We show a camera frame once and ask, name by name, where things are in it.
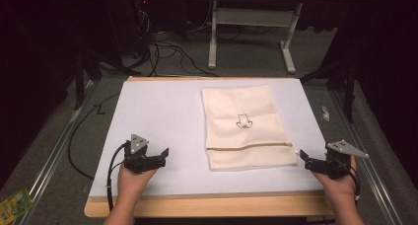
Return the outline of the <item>white metal desk frame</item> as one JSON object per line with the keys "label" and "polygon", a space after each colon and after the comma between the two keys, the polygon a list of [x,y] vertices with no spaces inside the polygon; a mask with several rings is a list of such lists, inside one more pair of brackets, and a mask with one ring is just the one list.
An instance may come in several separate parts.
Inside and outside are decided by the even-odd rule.
{"label": "white metal desk frame", "polygon": [[282,39],[279,44],[287,72],[289,74],[294,74],[296,68],[290,52],[290,43],[299,21],[302,8],[302,3],[298,3],[295,8],[290,11],[219,8],[218,2],[213,1],[208,68],[215,69],[217,66],[217,27],[219,25],[286,28],[287,36],[285,39]]}

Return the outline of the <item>white table sheet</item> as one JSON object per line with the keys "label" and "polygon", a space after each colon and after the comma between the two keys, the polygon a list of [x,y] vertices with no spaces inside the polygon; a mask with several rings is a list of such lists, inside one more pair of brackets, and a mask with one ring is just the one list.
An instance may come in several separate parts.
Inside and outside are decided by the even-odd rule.
{"label": "white table sheet", "polygon": [[170,150],[166,165],[148,183],[148,196],[320,189],[321,184],[303,161],[296,166],[245,171],[209,169],[201,89],[256,85],[270,87],[295,149],[322,158],[325,142],[297,79],[129,80],[122,86],[90,196],[106,196],[110,160],[132,134],[149,140],[149,155]]}

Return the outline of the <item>person's left hand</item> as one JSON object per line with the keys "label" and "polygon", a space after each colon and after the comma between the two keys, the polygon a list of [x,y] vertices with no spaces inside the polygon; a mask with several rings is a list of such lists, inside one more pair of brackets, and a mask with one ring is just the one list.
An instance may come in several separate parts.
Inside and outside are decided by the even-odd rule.
{"label": "person's left hand", "polygon": [[148,181],[157,173],[156,170],[147,171],[142,174],[132,173],[121,165],[118,173],[118,196],[117,205],[133,207],[139,201]]}

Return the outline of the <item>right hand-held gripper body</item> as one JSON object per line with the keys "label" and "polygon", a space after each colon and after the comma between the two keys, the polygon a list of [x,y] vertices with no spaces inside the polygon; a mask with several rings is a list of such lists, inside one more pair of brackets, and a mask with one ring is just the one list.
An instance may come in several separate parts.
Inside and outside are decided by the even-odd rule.
{"label": "right hand-held gripper body", "polygon": [[332,180],[347,176],[351,169],[351,157],[357,156],[368,159],[369,154],[358,149],[345,140],[327,143],[325,145],[325,160],[319,162],[315,170]]}

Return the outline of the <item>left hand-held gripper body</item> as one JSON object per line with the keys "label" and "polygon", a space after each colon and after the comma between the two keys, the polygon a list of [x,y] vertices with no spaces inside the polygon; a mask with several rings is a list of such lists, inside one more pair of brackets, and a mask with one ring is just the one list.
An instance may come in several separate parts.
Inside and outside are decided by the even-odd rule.
{"label": "left hand-held gripper body", "polygon": [[134,174],[142,174],[151,170],[149,166],[148,150],[149,141],[136,134],[131,135],[131,139],[126,142],[124,147],[124,167]]}

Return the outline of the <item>person's right hand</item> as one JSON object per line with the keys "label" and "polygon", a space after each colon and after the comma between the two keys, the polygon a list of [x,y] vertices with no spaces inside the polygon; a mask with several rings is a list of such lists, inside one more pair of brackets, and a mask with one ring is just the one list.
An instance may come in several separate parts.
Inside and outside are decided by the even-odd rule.
{"label": "person's right hand", "polygon": [[313,175],[322,184],[325,195],[332,205],[346,205],[355,202],[356,185],[350,176],[332,180],[320,173],[313,173]]}

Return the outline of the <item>yellow green packet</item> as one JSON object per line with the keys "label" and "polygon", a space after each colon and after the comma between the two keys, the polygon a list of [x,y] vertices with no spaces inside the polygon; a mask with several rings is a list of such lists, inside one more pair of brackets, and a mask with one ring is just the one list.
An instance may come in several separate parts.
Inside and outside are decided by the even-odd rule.
{"label": "yellow green packet", "polygon": [[26,188],[21,188],[0,202],[0,225],[10,225],[34,206]]}

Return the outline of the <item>black stand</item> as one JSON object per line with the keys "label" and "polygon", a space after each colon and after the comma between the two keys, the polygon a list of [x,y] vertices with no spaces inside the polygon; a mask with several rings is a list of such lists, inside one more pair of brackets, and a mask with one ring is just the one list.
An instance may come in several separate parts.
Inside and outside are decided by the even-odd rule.
{"label": "black stand", "polygon": [[355,83],[356,62],[353,60],[337,60],[336,62],[320,67],[314,72],[303,76],[300,81],[302,84],[308,83],[310,80],[328,76],[326,87],[328,90],[337,91],[344,89],[343,112],[346,118],[353,121],[353,100],[354,83]]}
{"label": "black stand", "polygon": [[100,70],[99,60],[83,46],[78,47],[75,53],[75,84],[76,84],[76,104],[74,109],[78,110],[85,102],[87,87],[86,77],[92,81],[100,81],[103,73]]}

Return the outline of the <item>cream zippered cloth bag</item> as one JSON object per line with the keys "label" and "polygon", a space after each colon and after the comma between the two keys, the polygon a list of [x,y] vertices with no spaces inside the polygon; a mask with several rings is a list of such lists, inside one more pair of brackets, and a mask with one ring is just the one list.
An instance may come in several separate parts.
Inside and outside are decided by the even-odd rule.
{"label": "cream zippered cloth bag", "polygon": [[297,164],[297,153],[267,85],[204,88],[201,94],[211,170]]}

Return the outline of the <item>metal floor rail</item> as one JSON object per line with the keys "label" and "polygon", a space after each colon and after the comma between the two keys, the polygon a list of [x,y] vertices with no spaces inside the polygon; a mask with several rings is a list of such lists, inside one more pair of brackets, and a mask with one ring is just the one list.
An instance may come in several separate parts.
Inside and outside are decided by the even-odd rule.
{"label": "metal floor rail", "polygon": [[343,109],[341,93],[330,91],[329,96],[336,109],[336,118],[343,123],[348,141],[370,156],[369,159],[357,158],[361,178],[361,197],[358,205],[364,219],[371,225],[404,225],[401,212],[395,207],[392,187],[388,184],[391,173],[383,164],[392,154],[382,140],[381,131],[372,131],[354,112],[348,117]]}
{"label": "metal floor rail", "polygon": [[84,91],[81,102],[77,98],[77,83],[71,82],[69,95],[47,118],[31,147],[7,181],[7,188],[26,188],[33,200],[33,207],[11,225],[28,225],[33,213],[47,189],[56,168],[66,151],[71,133],[75,130],[86,102],[97,88],[98,81],[81,84]]}

